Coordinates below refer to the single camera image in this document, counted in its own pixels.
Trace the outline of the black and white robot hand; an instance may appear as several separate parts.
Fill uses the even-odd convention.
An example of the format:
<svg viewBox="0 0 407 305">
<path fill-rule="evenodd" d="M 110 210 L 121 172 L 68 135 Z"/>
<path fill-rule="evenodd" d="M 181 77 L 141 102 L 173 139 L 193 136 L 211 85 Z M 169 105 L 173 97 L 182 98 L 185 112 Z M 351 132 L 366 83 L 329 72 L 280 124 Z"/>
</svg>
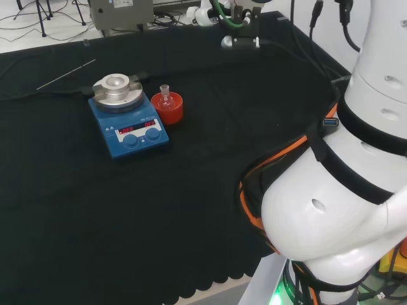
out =
<svg viewBox="0 0 407 305">
<path fill-rule="evenodd" d="M 186 17 L 193 25 L 201 27 L 210 27 L 218 23 L 217 13 L 210 0 L 200 1 L 200 6 L 190 6 L 186 11 Z"/>
</svg>

